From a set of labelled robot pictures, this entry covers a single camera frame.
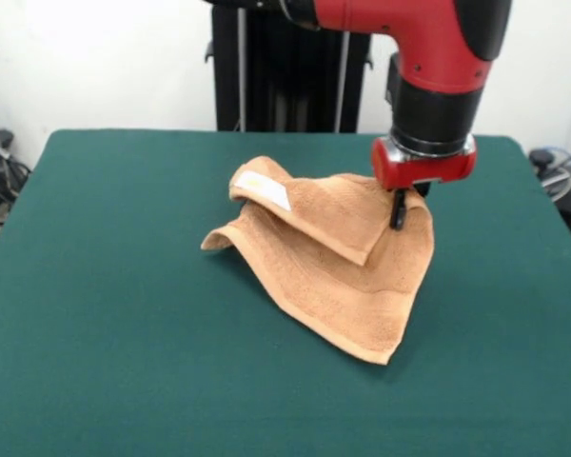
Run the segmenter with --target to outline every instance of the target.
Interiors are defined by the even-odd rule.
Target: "towel tag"
[[[274,181],[256,171],[245,170],[241,173],[234,186],[249,190],[273,202],[286,211],[292,211],[287,198],[286,186]]]

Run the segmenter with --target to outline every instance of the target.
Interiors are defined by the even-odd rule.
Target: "towel fold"
[[[284,312],[334,346],[387,364],[429,266],[432,218],[410,191],[404,229],[388,227],[393,194],[373,178],[292,178],[267,157],[241,166],[229,196],[240,216],[202,249],[235,246]]]

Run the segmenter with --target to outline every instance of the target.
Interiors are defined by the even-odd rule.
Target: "red housing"
[[[417,88],[465,93],[484,86],[491,68],[467,46],[454,0],[315,0],[326,29],[392,36],[402,78]]]
[[[465,179],[476,165],[476,145],[469,154],[443,159],[414,159],[407,162],[389,160],[389,151],[381,138],[372,145],[372,168],[377,181],[387,190],[409,189],[416,183],[436,180],[442,183]]]

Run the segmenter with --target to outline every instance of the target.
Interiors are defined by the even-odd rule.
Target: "table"
[[[436,253],[387,367],[274,306],[227,182],[369,174],[372,137],[59,131],[0,236],[0,456],[571,455],[571,237],[512,140],[428,199]]]

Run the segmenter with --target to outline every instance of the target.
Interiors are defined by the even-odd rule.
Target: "black metal frame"
[[[241,126],[238,11],[213,7],[218,130]],[[335,131],[344,34],[246,11],[246,131]],[[370,36],[350,34],[339,132],[357,131]]]

